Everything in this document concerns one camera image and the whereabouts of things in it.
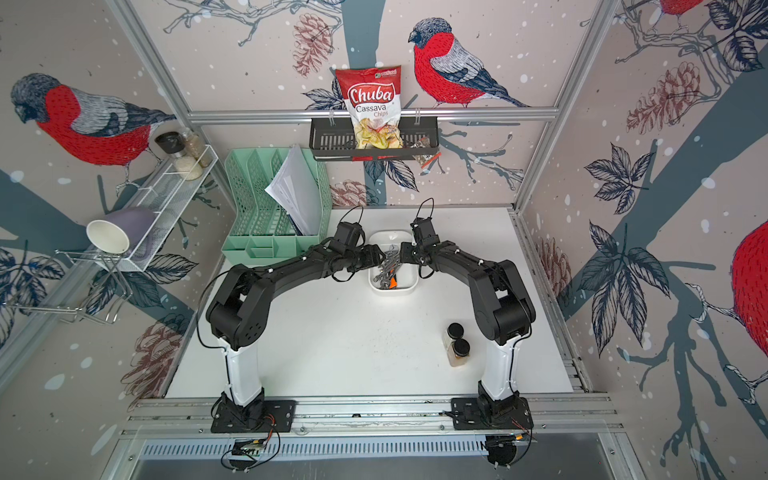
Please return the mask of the small silver wrench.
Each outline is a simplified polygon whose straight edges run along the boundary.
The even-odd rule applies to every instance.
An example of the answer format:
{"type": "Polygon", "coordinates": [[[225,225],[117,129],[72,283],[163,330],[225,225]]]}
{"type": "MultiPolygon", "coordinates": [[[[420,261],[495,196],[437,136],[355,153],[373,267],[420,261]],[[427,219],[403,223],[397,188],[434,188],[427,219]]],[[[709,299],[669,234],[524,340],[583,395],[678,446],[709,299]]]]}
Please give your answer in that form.
{"type": "Polygon", "coordinates": [[[397,268],[393,271],[386,272],[381,268],[379,268],[379,272],[374,275],[373,277],[373,283],[375,285],[381,285],[382,283],[389,285],[391,283],[391,280],[396,276],[397,268]]]}

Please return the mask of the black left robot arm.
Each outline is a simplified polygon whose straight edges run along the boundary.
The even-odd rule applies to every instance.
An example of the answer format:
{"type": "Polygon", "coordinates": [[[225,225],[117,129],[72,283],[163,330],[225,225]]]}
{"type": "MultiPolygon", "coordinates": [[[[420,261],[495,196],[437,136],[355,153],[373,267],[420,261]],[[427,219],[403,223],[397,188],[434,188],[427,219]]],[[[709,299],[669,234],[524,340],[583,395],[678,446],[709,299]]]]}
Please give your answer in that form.
{"type": "Polygon", "coordinates": [[[379,246],[365,242],[360,224],[341,221],[334,236],[293,258],[265,267],[233,266],[205,314],[224,351],[228,381],[214,418],[228,419],[233,426],[248,430],[265,424],[264,387],[257,368],[248,363],[258,359],[257,341],[266,331],[276,297],[342,271],[355,275],[384,260],[379,246]]]}

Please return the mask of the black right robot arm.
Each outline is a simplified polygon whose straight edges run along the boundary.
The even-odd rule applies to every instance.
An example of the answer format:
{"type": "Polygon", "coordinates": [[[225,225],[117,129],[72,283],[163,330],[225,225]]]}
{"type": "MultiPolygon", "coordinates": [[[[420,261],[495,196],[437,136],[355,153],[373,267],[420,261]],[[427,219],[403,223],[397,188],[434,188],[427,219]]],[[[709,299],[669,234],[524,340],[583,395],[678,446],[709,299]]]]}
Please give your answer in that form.
{"type": "Polygon", "coordinates": [[[536,312],[516,264],[484,260],[441,240],[430,217],[416,217],[411,230],[414,240],[401,244],[401,262],[427,268],[431,275],[449,275],[469,288],[476,324],[488,340],[477,398],[480,414],[488,423],[499,423],[522,412],[518,360],[536,312]]]}

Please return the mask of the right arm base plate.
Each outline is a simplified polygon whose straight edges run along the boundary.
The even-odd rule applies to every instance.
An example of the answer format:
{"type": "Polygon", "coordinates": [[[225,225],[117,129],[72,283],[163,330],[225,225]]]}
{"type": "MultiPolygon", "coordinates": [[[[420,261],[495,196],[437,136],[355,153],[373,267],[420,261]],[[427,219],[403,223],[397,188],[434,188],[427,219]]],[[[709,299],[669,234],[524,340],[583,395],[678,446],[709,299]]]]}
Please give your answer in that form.
{"type": "Polygon", "coordinates": [[[496,415],[484,413],[477,397],[454,397],[447,413],[455,430],[528,431],[534,427],[528,402],[523,397],[518,399],[516,407],[496,415]]]}

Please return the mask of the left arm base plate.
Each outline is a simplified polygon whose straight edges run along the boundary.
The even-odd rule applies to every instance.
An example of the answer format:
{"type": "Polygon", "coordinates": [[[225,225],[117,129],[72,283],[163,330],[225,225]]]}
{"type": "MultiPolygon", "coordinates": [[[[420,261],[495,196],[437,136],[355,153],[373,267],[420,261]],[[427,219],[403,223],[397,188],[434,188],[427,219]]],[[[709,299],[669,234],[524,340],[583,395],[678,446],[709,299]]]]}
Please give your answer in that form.
{"type": "Polygon", "coordinates": [[[296,405],[294,400],[266,400],[259,395],[246,406],[239,406],[223,393],[214,404],[210,431],[214,434],[272,430],[287,433],[292,427],[296,405]]]}

